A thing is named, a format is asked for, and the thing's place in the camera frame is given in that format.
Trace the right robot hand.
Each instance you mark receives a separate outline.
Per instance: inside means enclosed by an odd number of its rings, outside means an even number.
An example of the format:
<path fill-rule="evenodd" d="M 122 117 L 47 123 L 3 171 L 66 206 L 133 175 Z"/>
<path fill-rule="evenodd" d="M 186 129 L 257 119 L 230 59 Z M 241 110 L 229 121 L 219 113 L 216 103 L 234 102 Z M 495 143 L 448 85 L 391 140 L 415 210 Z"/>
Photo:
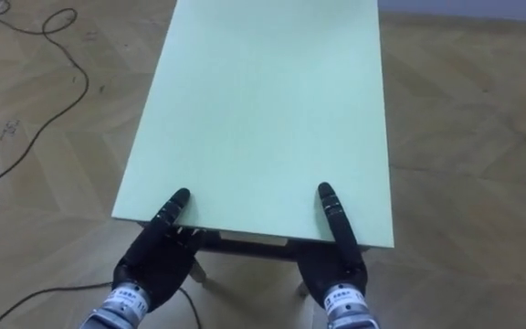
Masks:
<path fill-rule="evenodd" d="M 318 186 L 324 216 L 333 242 L 293 241 L 291 248 L 303 283 L 322 308 L 333 286 L 351 284 L 366 293 L 368 271 L 351 223 L 336 192 L 329 183 Z"/>

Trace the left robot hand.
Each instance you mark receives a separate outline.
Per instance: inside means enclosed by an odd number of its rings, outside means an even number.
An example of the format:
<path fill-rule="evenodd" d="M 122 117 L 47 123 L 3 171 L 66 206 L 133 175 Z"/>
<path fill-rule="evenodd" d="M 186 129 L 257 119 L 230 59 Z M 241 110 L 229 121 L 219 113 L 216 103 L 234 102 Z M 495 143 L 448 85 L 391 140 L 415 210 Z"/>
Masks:
<path fill-rule="evenodd" d="M 143 228 L 113 271 L 111 288 L 125 283 L 141 287 L 149 297 L 149 312 L 174 296 L 204 243 L 203 230 L 178 228 L 174 224 L 190 196 L 188 189 L 178 189 Z"/>

